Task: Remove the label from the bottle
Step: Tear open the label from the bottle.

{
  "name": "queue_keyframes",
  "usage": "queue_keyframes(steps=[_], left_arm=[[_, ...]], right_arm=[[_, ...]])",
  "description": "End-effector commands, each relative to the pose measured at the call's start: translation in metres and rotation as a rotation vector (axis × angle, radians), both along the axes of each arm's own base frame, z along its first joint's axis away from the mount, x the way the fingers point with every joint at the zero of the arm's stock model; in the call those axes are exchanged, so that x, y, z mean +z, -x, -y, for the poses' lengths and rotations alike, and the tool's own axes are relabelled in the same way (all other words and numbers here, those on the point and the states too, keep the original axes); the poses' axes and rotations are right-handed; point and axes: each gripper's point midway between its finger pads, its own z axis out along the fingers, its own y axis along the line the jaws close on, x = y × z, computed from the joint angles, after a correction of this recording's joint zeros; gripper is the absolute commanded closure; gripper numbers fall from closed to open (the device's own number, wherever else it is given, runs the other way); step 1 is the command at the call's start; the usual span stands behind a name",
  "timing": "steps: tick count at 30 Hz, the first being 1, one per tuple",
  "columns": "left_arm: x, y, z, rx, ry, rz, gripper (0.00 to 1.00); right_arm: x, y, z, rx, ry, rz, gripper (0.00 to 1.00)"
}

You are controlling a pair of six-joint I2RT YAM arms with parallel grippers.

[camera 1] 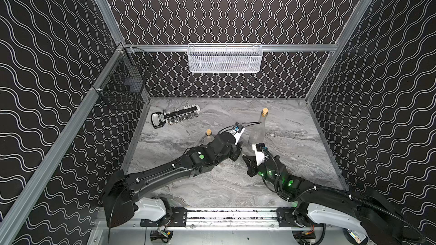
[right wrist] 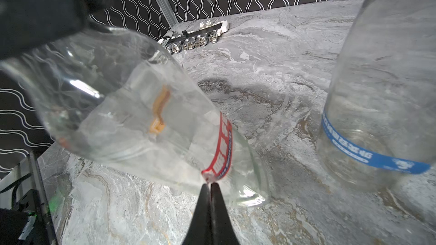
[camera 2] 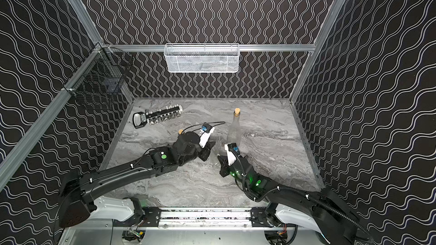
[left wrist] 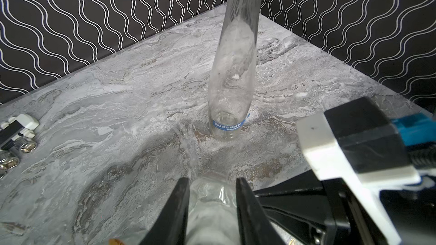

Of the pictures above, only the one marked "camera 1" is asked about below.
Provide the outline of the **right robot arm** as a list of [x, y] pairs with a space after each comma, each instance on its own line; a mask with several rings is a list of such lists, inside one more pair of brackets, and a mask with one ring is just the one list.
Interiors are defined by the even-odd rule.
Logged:
[[279, 156], [258, 163], [254, 156], [244, 155], [247, 174], [259, 176], [271, 190], [288, 203], [297, 203], [294, 220], [298, 225], [335, 225], [364, 234], [382, 245], [404, 242], [422, 245], [426, 237], [407, 221], [394, 204], [379, 192], [368, 194], [326, 187], [290, 174]]

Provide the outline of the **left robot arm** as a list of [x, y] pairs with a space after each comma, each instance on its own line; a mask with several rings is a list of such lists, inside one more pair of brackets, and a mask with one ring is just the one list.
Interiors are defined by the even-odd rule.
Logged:
[[147, 194], [178, 180], [211, 171], [226, 159], [236, 161], [242, 143], [229, 132], [218, 134], [207, 145], [191, 147], [174, 161], [133, 174], [114, 172], [103, 193], [103, 208], [108, 228], [118, 227], [139, 210], [136, 204]]

